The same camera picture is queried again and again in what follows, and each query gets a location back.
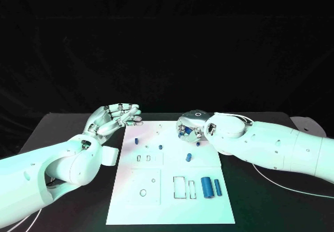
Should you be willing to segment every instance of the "robotic hand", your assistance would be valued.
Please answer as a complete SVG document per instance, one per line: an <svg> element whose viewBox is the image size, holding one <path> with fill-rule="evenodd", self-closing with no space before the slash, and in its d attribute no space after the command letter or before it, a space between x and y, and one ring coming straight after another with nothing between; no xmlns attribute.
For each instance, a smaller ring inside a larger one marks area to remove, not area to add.
<svg viewBox="0 0 334 232"><path fill-rule="evenodd" d="M258 166L306 173L334 183L334 140L234 114L193 110L176 125L181 139L209 140L218 152Z"/></svg>
<svg viewBox="0 0 334 232"><path fill-rule="evenodd" d="M87 185L101 164L116 165L119 149L103 144L119 128L143 125L139 108L134 104L100 107L83 134L61 144L0 160L0 228ZM50 184L45 173L55 178Z"/></svg>

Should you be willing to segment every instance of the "robotic arm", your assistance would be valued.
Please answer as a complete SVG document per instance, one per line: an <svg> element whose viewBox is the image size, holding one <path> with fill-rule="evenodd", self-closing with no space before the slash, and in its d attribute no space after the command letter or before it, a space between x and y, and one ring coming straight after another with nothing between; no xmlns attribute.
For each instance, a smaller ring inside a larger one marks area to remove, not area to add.
<svg viewBox="0 0 334 232"><path fill-rule="evenodd" d="M103 144L119 128L143 125L139 107L134 104L101 107L88 119L83 134L0 160L0 228L87 185L101 164L116 165L119 149ZM57 179L48 185L45 173Z"/></svg>
<svg viewBox="0 0 334 232"><path fill-rule="evenodd" d="M193 110L176 125L188 142L209 140L218 152L258 166L306 173L334 183L334 140L248 117Z"/></svg>

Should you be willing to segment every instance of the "blue object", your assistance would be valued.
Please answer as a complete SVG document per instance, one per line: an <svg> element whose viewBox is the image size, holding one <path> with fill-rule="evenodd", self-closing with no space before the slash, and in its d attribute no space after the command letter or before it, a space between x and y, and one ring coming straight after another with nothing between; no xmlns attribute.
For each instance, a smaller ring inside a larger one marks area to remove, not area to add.
<svg viewBox="0 0 334 232"><path fill-rule="evenodd" d="M215 185L217 185L218 196L222 196L222 190L221 190L221 185L219 185L218 179L215 179Z"/></svg>
<svg viewBox="0 0 334 232"><path fill-rule="evenodd" d="M192 154L189 153L189 154L188 154L186 161L191 162L191 160L192 160Z"/></svg>
<svg viewBox="0 0 334 232"><path fill-rule="evenodd" d="M214 198L215 195L214 195L211 177L202 177L201 182L202 182L205 198Z"/></svg>
<svg viewBox="0 0 334 232"><path fill-rule="evenodd" d="M186 134L191 134L191 133L192 133L192 131L193 131L193 130L192 130L189 127L186 127L186 128L185 128L185 132L186 132Z"/></svg>

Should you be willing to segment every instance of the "black curtain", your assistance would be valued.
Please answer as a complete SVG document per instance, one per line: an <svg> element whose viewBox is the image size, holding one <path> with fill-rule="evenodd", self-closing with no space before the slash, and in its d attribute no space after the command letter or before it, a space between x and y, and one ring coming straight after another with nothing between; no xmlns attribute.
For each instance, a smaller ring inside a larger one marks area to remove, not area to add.
<svg viewBox="0 0 334 232"><path fill-rule="evenodd" d="M145 112L283 111L332 134L329 12L273 2L3 1L2 153L50 112L120 102Z"/></svg>

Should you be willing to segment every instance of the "black table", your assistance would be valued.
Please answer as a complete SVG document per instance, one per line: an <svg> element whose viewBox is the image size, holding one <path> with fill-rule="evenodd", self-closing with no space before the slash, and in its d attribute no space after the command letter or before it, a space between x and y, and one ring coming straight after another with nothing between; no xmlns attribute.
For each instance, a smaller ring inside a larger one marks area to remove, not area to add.
<svg viewBox="0 0 334 232"><path fill-rule="evenodd" d="M241 113L255 121L296 128L284 113ZM22 148L22 153L67 141L83 133L91 114L48 114ZM182 114L146 114L145 121L178 120ZM106 145L123 148L122 128ZM257 172L254 166L235 156L221 155L225 182L237 224L215 225L106 225L117 166L101 166L93 182L65 194L41 212L31 232L204 232L204 231L334 231L334 199L286 190ZM334 196L327 181L291 172L260 168L278 184L316 194ZM26 231L35 213L15 231Z"/></svg>

